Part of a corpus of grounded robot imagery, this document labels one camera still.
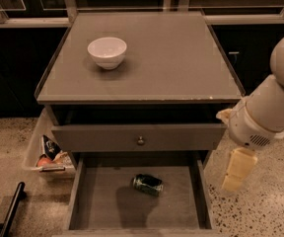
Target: cabinet door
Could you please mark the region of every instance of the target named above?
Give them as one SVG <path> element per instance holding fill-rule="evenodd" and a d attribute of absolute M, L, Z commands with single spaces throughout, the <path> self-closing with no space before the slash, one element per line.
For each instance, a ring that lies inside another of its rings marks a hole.
<path fill-rule="evenodd" d="M 284 25 L 214 26 L 217 38 L 247 95 L 270 73 L 270 55 L 284 37 Z"/>
<path fill-rule="evenodd" d="M 65 29 L 0 29 L 0 117 L 37 116 L 36 85 Z"/>

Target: green can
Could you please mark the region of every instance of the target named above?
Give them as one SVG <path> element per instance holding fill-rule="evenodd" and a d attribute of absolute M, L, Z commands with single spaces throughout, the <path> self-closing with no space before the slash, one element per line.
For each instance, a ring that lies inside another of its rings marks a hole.
<path fill-rule="evenodd" d="M 150 175 L 139 174 L 133 179 L 133 188 L 142 193 L 157 197 L 163 190 L 163 182 Z"/>

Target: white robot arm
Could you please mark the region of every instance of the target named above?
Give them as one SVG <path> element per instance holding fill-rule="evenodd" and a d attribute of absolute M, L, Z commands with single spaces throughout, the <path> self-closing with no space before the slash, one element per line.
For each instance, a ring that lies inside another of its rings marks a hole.
<path fill-rule="evenodd" d="M 284 135 L 284 39 L 273 49 L 270 67 L 272 75 L 241 99 L 229 117 L 230 137 L 252 150 Z"/>

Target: terrazzo floor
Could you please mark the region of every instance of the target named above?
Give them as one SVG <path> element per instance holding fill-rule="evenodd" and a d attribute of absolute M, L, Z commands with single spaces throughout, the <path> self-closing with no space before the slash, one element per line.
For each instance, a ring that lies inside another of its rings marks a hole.
<path fill-rule="evenodd" d="M 20 202 L 10 236 L 60 234 L 73 185 L 73 177 L 46 179 L 22 169 L 36 121 L 0 119 L 0 222 L 20 181 L 28 195 Z M 258 163 L 242 188 L 228 193 L 221 186 L 236 147 L 226 132 L 205 168 L 217 229 L 231 237 L 284 236 L 284 139 L 257 152 Z"/>

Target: gray tabletop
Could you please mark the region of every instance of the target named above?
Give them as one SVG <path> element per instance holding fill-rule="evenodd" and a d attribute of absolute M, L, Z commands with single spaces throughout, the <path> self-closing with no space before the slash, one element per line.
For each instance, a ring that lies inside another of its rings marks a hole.
<path fill-rule="evenodd" d="M 102 37 L 126 41 L 124 61 L 102 70 L 87 52 Z M 80 13 L 37 100 L 234 102 L 241 97 L 203 17 L 196 12 Z"/>

